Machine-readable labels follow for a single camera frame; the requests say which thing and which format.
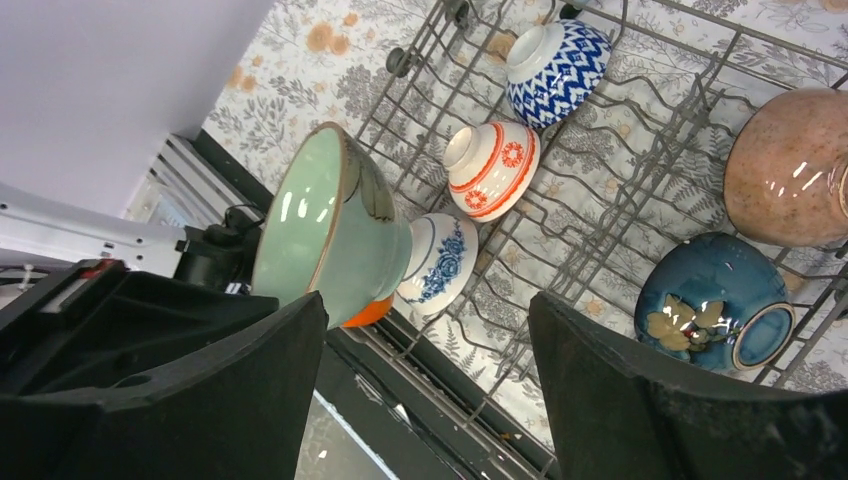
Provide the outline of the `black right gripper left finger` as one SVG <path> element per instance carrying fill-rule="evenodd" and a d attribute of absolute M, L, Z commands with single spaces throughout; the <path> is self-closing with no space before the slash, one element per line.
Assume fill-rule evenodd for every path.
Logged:
<path fill-rule="evenodd" d="M 318 293 L 107 387 L 1 399 L 5 479 L 291 479 L 320 364 Z"/>

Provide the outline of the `light green bowl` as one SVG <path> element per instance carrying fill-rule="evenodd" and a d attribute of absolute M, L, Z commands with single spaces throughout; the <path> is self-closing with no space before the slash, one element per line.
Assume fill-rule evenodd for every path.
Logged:
<path fill-rule="evenodd" d="M 334 329 L 389 297 L 412 233 L 375 161 L 335 122 L 301 143 L 266 214 L 250 281 L 288 304 L 318 292 Z"/>

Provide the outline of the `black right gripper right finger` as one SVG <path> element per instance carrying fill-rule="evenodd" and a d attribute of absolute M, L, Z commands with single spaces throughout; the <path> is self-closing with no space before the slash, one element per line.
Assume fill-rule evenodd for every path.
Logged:
<path fill-rule="evenodd" d="M 618 334 L 546 292 L 528 327 L 566 479 L 843 479 L 847 394 L 736 380 Z"/>

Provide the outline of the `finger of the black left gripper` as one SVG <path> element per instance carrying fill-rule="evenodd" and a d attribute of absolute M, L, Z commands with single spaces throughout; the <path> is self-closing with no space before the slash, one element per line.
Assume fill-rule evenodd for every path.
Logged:
<path fill-rule="evenodd" d="M 105 387 L 169 363 L 277 311 L 226 293 L 85 260 L 39 279 L 1 309 L 1 392 Z"/>

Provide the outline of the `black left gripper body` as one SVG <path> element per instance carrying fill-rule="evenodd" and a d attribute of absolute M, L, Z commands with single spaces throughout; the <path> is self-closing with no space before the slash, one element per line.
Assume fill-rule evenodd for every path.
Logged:
<path fill-rule="evenodd" d="M 265 223 L 265 213 L 252 203 L 227 207 L 223 220 L 203 229 L 185 226 L 177 242 L 181 253 L 173 278 L 193 285 L 246 293 Z"/>

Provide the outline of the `dark teal gold bowl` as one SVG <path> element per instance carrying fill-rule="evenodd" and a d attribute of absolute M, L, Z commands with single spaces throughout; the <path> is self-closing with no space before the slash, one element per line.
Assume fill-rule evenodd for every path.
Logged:
<path fill-rule="evenodd" d="M 647 277 L 634 311 L 640 342 L 717 373 L 769 363 L 796 324 L 771 260 L 723 232 L 696 235 L 668 252 Z"/>

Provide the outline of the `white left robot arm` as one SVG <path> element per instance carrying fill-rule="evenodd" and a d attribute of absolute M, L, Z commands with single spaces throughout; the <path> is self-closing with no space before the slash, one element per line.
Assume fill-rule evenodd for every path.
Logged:
<path fill-rule="evenodd" d="M 2 247 L 66 268 L 24 267 L 2 309 L 2 394 L 147 386 L 217 362 L 279 307 L 232 291 L 257 231 L 144 224 L 3 185 Z"/>

